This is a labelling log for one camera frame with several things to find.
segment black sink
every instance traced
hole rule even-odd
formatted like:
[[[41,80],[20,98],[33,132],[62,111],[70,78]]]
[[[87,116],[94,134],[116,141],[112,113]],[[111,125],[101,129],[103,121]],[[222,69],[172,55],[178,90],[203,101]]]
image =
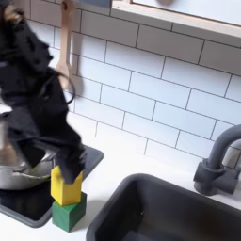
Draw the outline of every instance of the black sink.
[[[87,241],[240,241],[241,211],[145,174],[127,177]]]

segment stacked blocks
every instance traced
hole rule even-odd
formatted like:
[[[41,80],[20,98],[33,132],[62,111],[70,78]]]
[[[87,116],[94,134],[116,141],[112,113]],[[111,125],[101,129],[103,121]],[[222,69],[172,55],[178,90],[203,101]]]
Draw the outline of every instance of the stacked blocks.
[[[59,167],[51,171],[51,196],[56,200],[52,206],[53,223],[66,232],[86,214],[87,194],[81,192],[81,182],[82,172],[67,185]]]

